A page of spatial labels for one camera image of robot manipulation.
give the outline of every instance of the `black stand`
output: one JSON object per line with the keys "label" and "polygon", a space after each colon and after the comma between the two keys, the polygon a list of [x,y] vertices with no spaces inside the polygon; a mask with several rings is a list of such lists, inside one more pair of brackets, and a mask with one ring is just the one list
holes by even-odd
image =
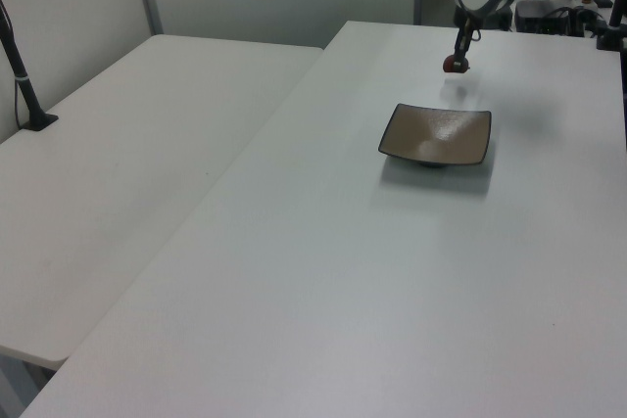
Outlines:
{"label": "black stand", "polygon": [[7,53],[7,58],[11,63],[13,74],[20,86],[20,90],[22,90],[22,95],[24,96],[26,106],[28,107],[28,111],[30,113],[30,120],[23,126],[23,128],[31,131],[40,131],[45,129],[59,118],[54,115],[46,115],[39,106],[39,101],[37,100],[35,91],[32,89],[32,84],[30,83],[30,79],[26,73],[26,68],[22,62],[18,46],[16,45],[11,20],[9,19],[9,15],[7,14],[1,0],[0,40],[2,41],[2,46],[4,47],[5,52]]}
{"label": "black stand", "polygon": [[607,30],[597,38],[597,49],[620,51],[622,40],[627,37],[627,28],[621,26],[625,13],[627,13],[627,0],[614,0],[614,9],[611,11]]}
{"label": "black stand", "polygon": [[623,78],[623,111],[625,113],[625,145],[627,146],[627,48],[620,50],[620,67]]}

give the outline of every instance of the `white table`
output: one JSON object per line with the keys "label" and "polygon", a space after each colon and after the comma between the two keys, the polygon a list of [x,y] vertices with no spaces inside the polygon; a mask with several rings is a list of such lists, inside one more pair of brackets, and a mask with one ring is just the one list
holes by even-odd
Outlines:
{"label": "white table", "polygon": [[156,36],[0,146],[0,353],[57,368],[321,51]]}
{"label": "white table", "polygon": [[[618,57],[456,34],[348,23],[24,418],[625,416]],[[485,164],[378,154],[399,102]]]}

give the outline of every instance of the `black base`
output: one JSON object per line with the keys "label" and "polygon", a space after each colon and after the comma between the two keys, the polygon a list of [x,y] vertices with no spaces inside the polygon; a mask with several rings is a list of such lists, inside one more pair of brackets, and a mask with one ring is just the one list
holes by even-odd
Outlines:
{"label": "black base", "polygon": [[432,163],[432,162],[418,162],[419,165],[425,166],[427,168],[446,168],[448,165],[446,163]]}
{"label": "black base", "polygon": [[45,129],[46,127],[48,127],[50,124],[52,124],[53,122],[55,122],[57,119],[59,119],[58,116],[54,116],[54,115],[46,115],[48,117],[48,122],[43,123],[43,124],[39,124],[36,126],[33,126],[30,124],[30,121],[27,122],[26,124],[24,124],[22,126],[22,129],[28,129],[29,131],[41,131],[42,129]]}
{"label": "black base", "polygon": [[619,29],[609,29],[607,23],[597,23],[597,49],[600,51],[620,51],[623,38],[627,38],[627,25],[622,24]]}

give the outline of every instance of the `square plate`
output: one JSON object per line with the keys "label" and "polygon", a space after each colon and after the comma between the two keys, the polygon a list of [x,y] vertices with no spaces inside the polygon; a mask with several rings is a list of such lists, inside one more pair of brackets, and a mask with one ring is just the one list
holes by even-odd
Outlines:
{"label": "square plate", "polygon": [[430,166],[478,165],[488,152],[492,113],[399,104],[379,152]]}

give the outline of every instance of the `gray floor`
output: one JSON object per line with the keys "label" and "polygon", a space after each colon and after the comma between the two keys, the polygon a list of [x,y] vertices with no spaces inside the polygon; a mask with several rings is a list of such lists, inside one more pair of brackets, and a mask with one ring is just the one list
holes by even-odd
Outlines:
{"label": "gray floor", "polygon": [[47,383],[40,368],[0,354],[0,418],[18,418]]}

